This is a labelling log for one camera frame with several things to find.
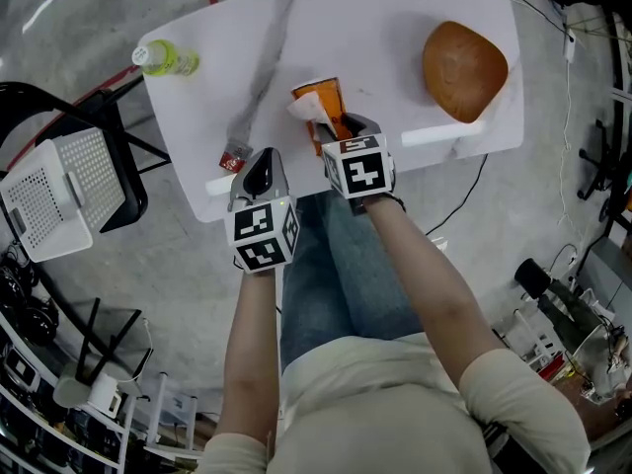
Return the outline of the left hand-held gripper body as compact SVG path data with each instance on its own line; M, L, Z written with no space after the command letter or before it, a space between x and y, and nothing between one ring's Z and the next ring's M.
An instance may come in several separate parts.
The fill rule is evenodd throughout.
M234 261L247 274L292 262L299 235L295 200L291 196L242 207L224 218Z

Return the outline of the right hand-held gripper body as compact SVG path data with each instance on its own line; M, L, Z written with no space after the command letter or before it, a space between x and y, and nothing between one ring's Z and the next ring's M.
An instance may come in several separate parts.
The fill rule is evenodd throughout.
M323 144L321 155L331 186L345 199L391 193L394 162L384 134Z

